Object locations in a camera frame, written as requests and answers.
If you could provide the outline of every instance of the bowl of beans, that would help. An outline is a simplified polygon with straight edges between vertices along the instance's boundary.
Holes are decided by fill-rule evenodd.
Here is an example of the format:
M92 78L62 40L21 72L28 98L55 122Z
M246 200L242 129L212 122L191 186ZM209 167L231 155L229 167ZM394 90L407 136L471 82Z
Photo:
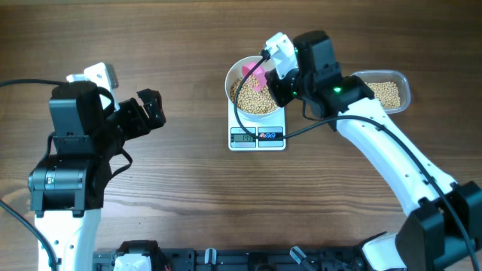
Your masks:
M402 112L411 101L407 78L400 72L391 70L371 70L355 72L374 91L387 114Z
M243 79L243 66L249 63L258 62L261 60L261 56L248 56L240 61L236 62L226 75L226 81L224 82L224 90L226 92L227 100L234 105L234 94L238 86ZM271 60L263 62L261 67L269 72L274 69L274 64ZM243 84L239 96L238 96L238 114L240 117L244 117L246 120L260 120L265 117L269 117L279 107L271 98L268 86L265 85L261 88L261 91L255 91L255 87L260 83L252 75Z

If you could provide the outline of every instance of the plastic tray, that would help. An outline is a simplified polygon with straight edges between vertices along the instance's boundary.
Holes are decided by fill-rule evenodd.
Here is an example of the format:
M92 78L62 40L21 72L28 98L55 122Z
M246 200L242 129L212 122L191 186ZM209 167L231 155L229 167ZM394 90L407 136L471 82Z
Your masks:
M352 75L360 77L367 83L385 83L393 82L397 85L398 96L400 97L400 107L398 108L386 108L387 114L394 114L402 112L407 109L411 101L410 86L408 85L407 78L400 72L391 70L369 70L355 72Z

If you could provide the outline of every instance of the kitchen scale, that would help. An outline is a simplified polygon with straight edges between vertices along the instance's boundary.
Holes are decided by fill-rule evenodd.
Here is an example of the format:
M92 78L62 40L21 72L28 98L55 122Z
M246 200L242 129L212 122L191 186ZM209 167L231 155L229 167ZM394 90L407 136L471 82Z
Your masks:
M239 118L249 132L261 138L275 138L286 135L285 109L279 108L273 113L256 120L246 120L241 110L238 111ZM246 134L239 127L234 116L234 105L227 102L227 144L232 151L282 151L286 148L286 139L282 140L257 140Z

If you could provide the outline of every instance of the wood grain surface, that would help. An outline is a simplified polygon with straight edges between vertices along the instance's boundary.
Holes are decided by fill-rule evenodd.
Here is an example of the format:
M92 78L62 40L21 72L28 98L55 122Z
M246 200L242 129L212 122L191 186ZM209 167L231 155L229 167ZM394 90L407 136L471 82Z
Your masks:
M404 222L393 192L346 139L320 127L282 152L227 147L224 77L275 32L331 36L343 73L394 69L413 101L392 115L437 166L482 185L480 2L183 1L0 8L0 80L64 80L114 65L120 101L159 90L167 124L126 143L105 190L96 249L354 245ZM0 196L33 220L27 177L53 131L52 87L0 89ZM288 131L310 122L286 110ZM112 160L113 167L125 161ZM35 238L0 210L0 270L34 270ZM470 269L464 260L452 270Z

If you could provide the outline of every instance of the pink scoop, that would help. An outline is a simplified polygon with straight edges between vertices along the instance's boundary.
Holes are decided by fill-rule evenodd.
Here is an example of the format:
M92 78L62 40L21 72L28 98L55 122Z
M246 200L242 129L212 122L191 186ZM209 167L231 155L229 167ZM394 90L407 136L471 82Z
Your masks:
M248 64L243 65L242 72L243 72L243 77L245 77L251 69L253 69L256 66L256 62L251 62ZM264 77L264 69L263 67L259 66L255 71L253 72L253 76L258 79L259 86L254 86L253 89L256 92L260 92L261 89L266 85L266 78Z

